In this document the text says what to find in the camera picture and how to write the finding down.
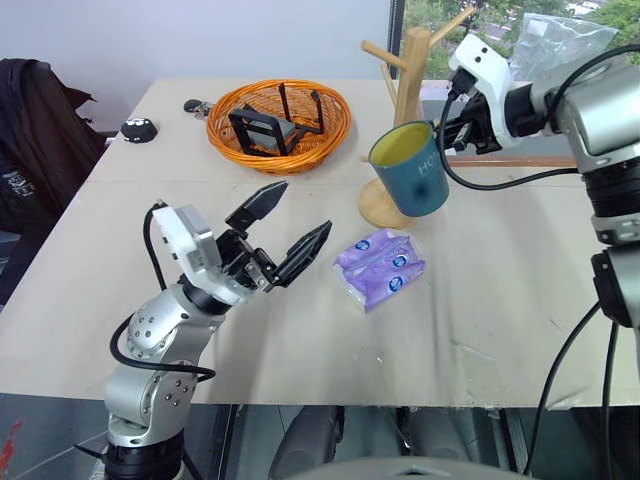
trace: plastic wrapping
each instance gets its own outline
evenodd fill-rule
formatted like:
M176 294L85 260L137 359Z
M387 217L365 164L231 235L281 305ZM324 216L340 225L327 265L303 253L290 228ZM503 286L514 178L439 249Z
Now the plastic wrapping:
M602 52L618 32L577 18L525 13L511 59L514 80L535 81L544 71Z
M374 232L348 248L336 259L336 269L347 292L369 312L424 272L407 235L390 229Z

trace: white wall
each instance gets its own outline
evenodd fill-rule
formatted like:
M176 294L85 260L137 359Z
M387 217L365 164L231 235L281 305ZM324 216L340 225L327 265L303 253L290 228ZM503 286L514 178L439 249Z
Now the white wall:
M388 23L389 0L0 0L0 58L51 63L116 130L159 77L377 78L360 42Z

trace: purple tissue packet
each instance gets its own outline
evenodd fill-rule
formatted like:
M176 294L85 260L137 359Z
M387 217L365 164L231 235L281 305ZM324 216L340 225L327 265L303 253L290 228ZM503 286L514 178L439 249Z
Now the purple tissue packet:
M384 229L340 254L335 266L341 271L349 293L369 312L422 275L425 262L408 236L396 236Z

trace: wooden stand base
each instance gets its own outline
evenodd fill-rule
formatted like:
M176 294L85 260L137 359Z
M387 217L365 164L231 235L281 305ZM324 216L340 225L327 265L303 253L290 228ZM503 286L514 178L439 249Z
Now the wooden stand base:
M358 209L364 219L378 228L407 228L414 217L407 217L398 210L391 195L379 179L367 183L358 199Z

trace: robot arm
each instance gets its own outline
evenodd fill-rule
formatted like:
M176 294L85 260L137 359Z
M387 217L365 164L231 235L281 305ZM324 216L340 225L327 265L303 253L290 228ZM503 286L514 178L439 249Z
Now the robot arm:
M567 88L563 83L582 63L514 88L506 61L468 35L449 65L456 71L454 88L459 75L472 96L460 116L444 125L444 146L463 150L473 143L484 154L539 131L566 135L593 205L596 235L609 245L591 260L602 310L638 332L640 67L613 58L593 62Z
M121 365L105 394L110 413L109 446L102 455L106 478L181 477L191 398L199 381L215 375L197 366L211 335L225 313L256 290L291 284L331 230L326 222L303 236L280 265L264 250L254 250L246 229L277 205L286 188L286 182L277 182L260 189L227 218L231 228L217 239L191 206L154 210L163 240L184 274L140 307L112 338L111 351Z

